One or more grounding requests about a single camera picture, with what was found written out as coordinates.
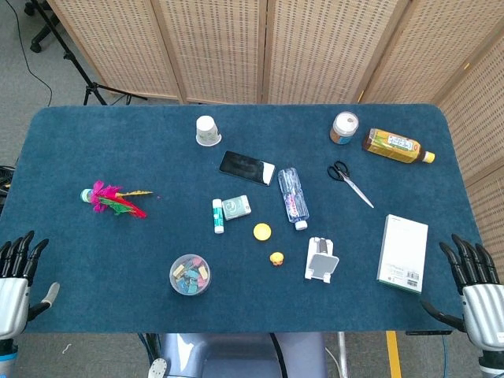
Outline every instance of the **black scissors handle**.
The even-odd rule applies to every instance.
[[[342,161],[335,161],[333,165],[329,165],[328,167],[328,175],[336,181],[344,181],[343,175],[345,177],[350,177],[350,171],[345,163]]]

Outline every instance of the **orange juice bottle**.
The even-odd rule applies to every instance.
[[[379,128],[369,130],[362,141],[362,148],[386,158],[402,161],[403,163],[414,163],[417,161],[432,163],[435,158],[432,152],[424,150],[416,140],[392,134]]]

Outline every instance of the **white box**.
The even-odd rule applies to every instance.
[[[424,278],[426,224],[387,215],[377,280],[420,294]]]

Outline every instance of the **glue stick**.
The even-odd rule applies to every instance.
[[[224,232],[224,218],[222,217],[222,200],[216,198],[212,201],[213,207],[213,231],[216,234]]]

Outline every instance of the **white phone stand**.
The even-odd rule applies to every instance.
[[[324,238],[310,238],[306,256],[305,278],[316,278],[331,283],[331,274],[338,265],[339,258],[332,256],[332,241]]]

